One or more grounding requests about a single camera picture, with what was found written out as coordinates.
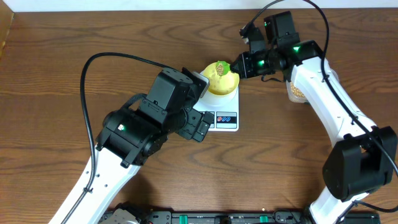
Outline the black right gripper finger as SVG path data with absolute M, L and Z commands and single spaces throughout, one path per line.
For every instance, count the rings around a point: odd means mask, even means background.
M 234 73 L 237 73 L 240 78 L 247 78 L 246 69 L 243 66 L 240 66 L 238 64 L 231 65 L 230 70 Z
M 236 60 L 234 60 L 231 64 L 230 67 L 243 67 L 245 64 L 245 53 L 241 53 L 238 55 Z

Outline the green plastic measuring scoop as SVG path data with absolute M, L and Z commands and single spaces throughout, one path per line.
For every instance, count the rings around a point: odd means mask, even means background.
M 216 62 L 216 73 L 219 76 L 224 76 L 230 71 L 230 64 L 225 61 Z

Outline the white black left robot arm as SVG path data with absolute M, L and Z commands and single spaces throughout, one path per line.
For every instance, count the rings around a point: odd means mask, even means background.
M 146 160 L 176 133 L 202 142 L 214 120 L 194 106 L 210 85 L 197 72 L 163 69 L 147 94 L 136 94 L 110 112 L 78 182 L 51 223 L 98 223 L 113 198 Z

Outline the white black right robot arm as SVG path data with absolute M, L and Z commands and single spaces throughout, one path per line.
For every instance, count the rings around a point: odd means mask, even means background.
M 351 100 L 314 40 L 300 40 L 290 12 L 264 19 L 264 31 L 247 23 L 240 36 L 249 46 L 232 63 L 240 78 L 282 72 L 298 89 L 324 125 L 332 150 L 323 169 L 325 188 L 302 223 L 341 223 L 365 197 L 389 184 L 397 174 L 397 135 L 379 128 Z

